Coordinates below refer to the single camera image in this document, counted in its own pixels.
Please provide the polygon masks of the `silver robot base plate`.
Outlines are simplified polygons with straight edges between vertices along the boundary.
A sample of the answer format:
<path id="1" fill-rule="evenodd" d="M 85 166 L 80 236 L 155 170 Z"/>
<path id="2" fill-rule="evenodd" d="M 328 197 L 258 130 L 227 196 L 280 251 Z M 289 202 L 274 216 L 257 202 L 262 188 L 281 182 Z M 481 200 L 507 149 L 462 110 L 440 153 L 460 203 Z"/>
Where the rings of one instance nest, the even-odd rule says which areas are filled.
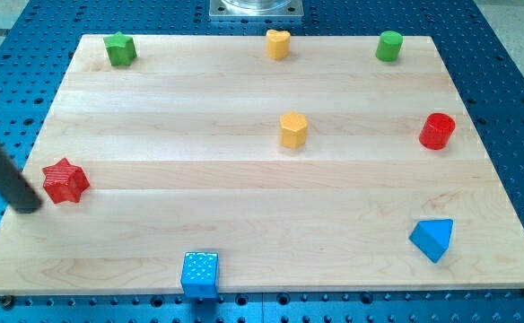
<path id="1" fill-rule="evenodd" d="M 209 16 L 213 18 L 239 17 L 302 17 L 302 0 L 210 0 Z"/>

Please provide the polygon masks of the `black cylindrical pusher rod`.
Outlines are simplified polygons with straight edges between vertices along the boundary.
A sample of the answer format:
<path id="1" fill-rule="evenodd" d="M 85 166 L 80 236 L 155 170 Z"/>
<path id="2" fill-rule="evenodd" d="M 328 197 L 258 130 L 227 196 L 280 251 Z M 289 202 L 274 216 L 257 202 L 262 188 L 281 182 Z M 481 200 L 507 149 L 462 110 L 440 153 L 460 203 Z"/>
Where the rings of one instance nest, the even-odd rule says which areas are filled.
<path id="1" fill-rule="evenodd" d="M 42 200 L 0 145 L 0 196 L 19 214 L 38 211 Z"/>

